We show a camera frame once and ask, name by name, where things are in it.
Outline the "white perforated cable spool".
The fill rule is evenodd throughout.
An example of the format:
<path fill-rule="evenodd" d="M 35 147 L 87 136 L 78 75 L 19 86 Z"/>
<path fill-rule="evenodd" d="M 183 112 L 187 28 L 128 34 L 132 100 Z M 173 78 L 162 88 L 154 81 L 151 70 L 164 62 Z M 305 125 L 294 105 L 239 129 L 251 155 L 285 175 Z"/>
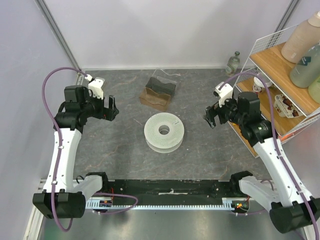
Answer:
<path fill-rule="evenodd" d="M 161 154 L 177 150 L 185 134 L 184 124 L 180 118 L 168 112 L 157 113 L 150 117 L 143 131 L 147 145 Z"/>

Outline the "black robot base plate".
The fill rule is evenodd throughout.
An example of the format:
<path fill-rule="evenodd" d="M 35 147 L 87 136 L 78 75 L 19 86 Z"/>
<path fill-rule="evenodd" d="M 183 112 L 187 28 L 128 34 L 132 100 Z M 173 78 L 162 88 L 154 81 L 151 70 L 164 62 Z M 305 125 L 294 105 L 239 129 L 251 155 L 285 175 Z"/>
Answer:
<path fill-rule="evenodd" d="M 131 195 L 138 204 L 146 205 L 209 205 L 223 198 L 246 198 L 229 181 L 219 180 L 141 180 L 116 179 L 103 184 L 101 193 Z"/>

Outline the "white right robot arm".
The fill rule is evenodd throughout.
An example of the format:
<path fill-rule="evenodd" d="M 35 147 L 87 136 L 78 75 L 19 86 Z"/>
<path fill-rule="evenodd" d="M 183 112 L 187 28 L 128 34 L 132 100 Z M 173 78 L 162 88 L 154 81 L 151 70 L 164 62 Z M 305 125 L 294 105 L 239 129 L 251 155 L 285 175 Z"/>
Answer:
<path fill-rule="evenodd" d="M 268 213 L 275 228 L 282 234 L 313 225 L 315 238 L 320 238 L 317 220 L 320 218 L 320 200 L 304 186 L 288 160 L 272 123 L 262 117 L 260 99 L 254 92 L 214 92 L 218 101 L 205 109 L 204 119 L 211 128 L 219 122 L 238 125 L 241 135 L 263 161 L 276 191 L 260 183 L 251 173 L 232 175 L 229 191 L 235 197 L 246 194 L 254 198 Z"/>

